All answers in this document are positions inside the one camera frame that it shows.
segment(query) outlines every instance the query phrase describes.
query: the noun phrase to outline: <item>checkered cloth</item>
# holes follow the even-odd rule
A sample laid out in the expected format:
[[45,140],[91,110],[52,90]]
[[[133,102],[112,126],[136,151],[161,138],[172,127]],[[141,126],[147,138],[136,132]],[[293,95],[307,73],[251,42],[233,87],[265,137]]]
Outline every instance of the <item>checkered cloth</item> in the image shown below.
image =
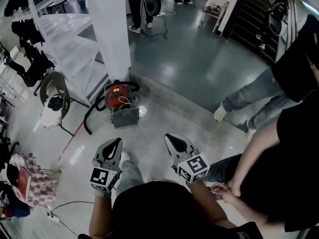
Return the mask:
[[36,205],[48,204],[55,200],[53,183],[57,183],[57,180],[53,180],[49,174],[41,172],[41,167],[36,164],[32,153],[15,154],[11,157],[9,163],[16,166],[19,170],[20,167],[24,167],[31,176],[30,192],[27,199],[20,193],[17,187],[11,185],[15,195],[22,202],[35,207]]

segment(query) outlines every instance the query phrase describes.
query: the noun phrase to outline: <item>gray pants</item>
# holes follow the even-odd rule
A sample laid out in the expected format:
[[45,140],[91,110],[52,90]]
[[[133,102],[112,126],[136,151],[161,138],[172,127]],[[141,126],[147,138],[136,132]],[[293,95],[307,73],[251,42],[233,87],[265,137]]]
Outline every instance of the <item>gray pants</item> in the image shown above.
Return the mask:
[[259,129],[261,125],[270,119],[279,116],[283,109],[296,105],[279,86],[271,68],[268,68],[252,83],[242,87],[223,101],[223,106],[227,112],[240,110],[247,105],[271,98],[248,122],[251,129]]
[[144,180],[142,178],[141,172],[139,168],[133,164],[130,161],[124,161],[122,165],[122,174],[120,178],[120,183],[116,188],[116,195],[118,196],[122,192],[133,188],[135,186],[139,186],[141,184],[144,184]]

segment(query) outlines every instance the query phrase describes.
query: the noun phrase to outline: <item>white column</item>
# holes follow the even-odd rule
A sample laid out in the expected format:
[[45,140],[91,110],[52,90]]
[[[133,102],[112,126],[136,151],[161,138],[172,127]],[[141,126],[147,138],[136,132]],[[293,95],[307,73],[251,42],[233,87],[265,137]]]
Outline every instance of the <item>white column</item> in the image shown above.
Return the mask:
[[131,66],[125,0],[87,0],[94,32],[111,81],[128,79]]

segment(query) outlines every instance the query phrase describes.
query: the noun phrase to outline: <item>red book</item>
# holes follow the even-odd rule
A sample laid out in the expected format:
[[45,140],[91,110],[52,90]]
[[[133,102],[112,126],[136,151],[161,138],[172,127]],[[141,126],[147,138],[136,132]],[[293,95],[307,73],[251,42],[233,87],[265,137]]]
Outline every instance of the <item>red book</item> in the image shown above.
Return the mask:
[[26,169],[21,166],[19,171],[19,177],[18,177],[18,189],[20,193],[24,196],[24,198],[29,197],[30,185],[31,185],[31,176],[26,171]]

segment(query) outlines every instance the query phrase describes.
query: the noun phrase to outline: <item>staircase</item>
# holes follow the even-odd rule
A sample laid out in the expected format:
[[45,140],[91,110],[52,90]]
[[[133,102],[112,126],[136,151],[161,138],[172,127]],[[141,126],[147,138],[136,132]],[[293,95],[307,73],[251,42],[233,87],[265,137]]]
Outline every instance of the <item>staircase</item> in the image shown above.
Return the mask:
[[245,0],[230,33],[230,38],[246,46],[268,63],[273,64],[276,59],[278,37],[273,35],[265,50],[258,48],[260,41],[255,37],[270,7],[271,4],[268,0]]

